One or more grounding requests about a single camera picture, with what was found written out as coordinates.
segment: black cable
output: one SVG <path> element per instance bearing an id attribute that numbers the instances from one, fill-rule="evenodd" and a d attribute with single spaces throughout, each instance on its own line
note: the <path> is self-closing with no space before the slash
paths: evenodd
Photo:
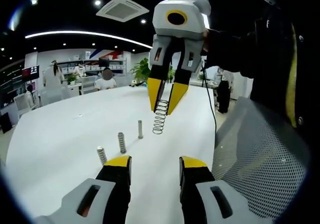
<path id="1" fill-rule="evenodd" d="M 209 94 L 209 89 L 208 89 L 208 85 L 207 85 L 207 77 L 206 77 L 206 73 L 205 73 L 205 68 L 204 66 L 202 65 L 202 71 L 203 71 L 203 78 L 204 78 L 204 83 L 205 83 L 205 86 L 206 86 L 206 91 L 208 93 L 208 97 L 209 97 L 209 102 L 210 102 L 210 108 L 211 108 L 211 111 L 212 111 L 212 115 L 213 115 L 213 118 L 214 118 L 214 133 L 217 133 L 217 121 L 216 121 L 216 116 L 215 116 L 215 112 L 212 108 L 212 103 L 211 103 L 211 98 L 210 98 L 210 94 Z"/>

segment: ceiling air conditioner vent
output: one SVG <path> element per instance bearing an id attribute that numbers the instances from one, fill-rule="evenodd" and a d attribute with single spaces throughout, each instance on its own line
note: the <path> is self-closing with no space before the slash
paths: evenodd
<path id="1" fill-rule="evenodd" d="M 130 19 L 148 12 L 148 9 L 132 0 L 111 0 L 103 6 L 96 15 L 127 22 Z"/>

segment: yellow accent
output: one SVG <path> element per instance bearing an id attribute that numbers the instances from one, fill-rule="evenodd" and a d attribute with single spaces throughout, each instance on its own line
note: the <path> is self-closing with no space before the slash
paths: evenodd
<path id="1" fill-rule="evenodd" d="M 202 168 L 207 167 L 206 164 L 198 159 L 182 156 L 185 168 Z"/>
<path id="2" fill-rule="evenodd" d="M 179 26 L 179 25 L 183 25 L 183 24 L 185 24 L 186 22 L 187 22 L 187 20 L 188 20 L 188 17 L 187 17 L 187 15 L 184 13 L 184 12 L 182 12 L 181 10 L 178 10 L 178 9 L 173 9 L 173 10 L 169 10 L 167 13 L 166 13 L 166 20 L 169 22 L 169 20 L 168 20 L 168 16 L 169 16 L 169 14 L 171 14 L 171 13 L 178 13 L 178 14 L 181 14 L 183 17 L 184 17 L 184 22 L 182 23 L 182 24 L 173 24 L 173 23 L 171 23 L 171 24 L 173 24 L 173 25 L 176 25 L 176 26 Z"/>
<path id="3" fill-rule="evenodd" d="M 104 166 L 126 167 L 130 156 L 121 156 L 107 161 Z"/>
<path id="4" fill-rule="evenodd" d="M 168 109 L 168 115 L 170 115 L 182 97 L 185 95 L 185 93 L 188 90 L 188 85 L 186 84 L 181 84 L 181 83 L 174 83 L 172 86 L 172 91 L 171 91 L 171 97 L 169 101 L 169 109 Z"/>
<path id="5" fill-rule="evenodd" d="M 151 110 L 154 111 L 157 101 L 157 96 L 160 88 L 161 80 L 155 78 L 148 78 L 148 93 L 149 93 L 149 100 Z"/>
<path id="6" fill-rule="evenodd" d="M 296 101 L 296 78 L 297 78 L 297 41 L 296 41 L 296 33 L 295 29 L 292 26 L 293 30 L 293 40 L 294 40 L 294 50 L 293 50 L 293 57 L 292 57 L 292 64 L 291 70 L 289 74 L 288 80 L 288 87 L 286 89 L 286 96 L 285 96 L 285 108 L 286 108 L 286 115 L 289 117 L 292 126 L 295 128 L 297 127 L 296 124 L 296 115 L 295 115 L 295 101 Z"/>

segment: coil spring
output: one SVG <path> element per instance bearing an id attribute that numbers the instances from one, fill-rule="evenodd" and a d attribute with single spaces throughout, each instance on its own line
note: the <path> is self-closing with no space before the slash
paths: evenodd
<path id="1" fill-rule="evenodd" d="M 96 152 L 98 153 L 101 164 L 104 165 L 107 162 L 107 157 L 104 148 L 97 147 Z"/>
<path id="2" fill-rule="evenodd" d="M 155 109 L 155 121 L 153 124 L 152 132 L 154 134 L 161 134 L 164 130 L 165 120 L 169 108 L 169 102 L 166 100 L 159 100 Z"/>
<path id="3" fill-rule="evenodd" d="M 120 152 L 122 154 L 126 153 L 127 149 L 126 149 L 126 143 L 125 143 L 125 135 L 123 133 L 118 133 L 118 140 L 119 140 Z"/>

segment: potted plant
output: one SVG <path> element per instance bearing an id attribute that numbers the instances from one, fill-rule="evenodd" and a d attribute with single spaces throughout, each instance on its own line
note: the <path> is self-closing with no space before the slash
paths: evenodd
<path id="1" fill-rule="evenodd" d="M 74 74 L 70 74 L 68 79 L 67 79 L 68 84 L 74 85 L 76 83 L 76 80 L 77 80 L 76 78 L 77 77 Z"/>
<path id="2" fill-rule="evenodd" d="M 176 71 L 173 69 L 172 65 L 170 64 L 167 80 L 171 82 L 173 80 L 173 78 L 175 77 L 175 73 L 176 73 Z"/>
<path id="3" fill-rule="evenodd" d="M 204 73 L 200 73 L 198 76 L 198 80 L 204 81 L 205 75 Z"/>
<path id="4" fill-rule="evenodd" d="M 150 69 L 148 67 L 149 60 L 147 58 L 142 59 L 139 63 L 136 63 L 130 72 L 134 74 L 135 80 L 139 83 L 142 81 L 147 81 L 150 75 Z"/>

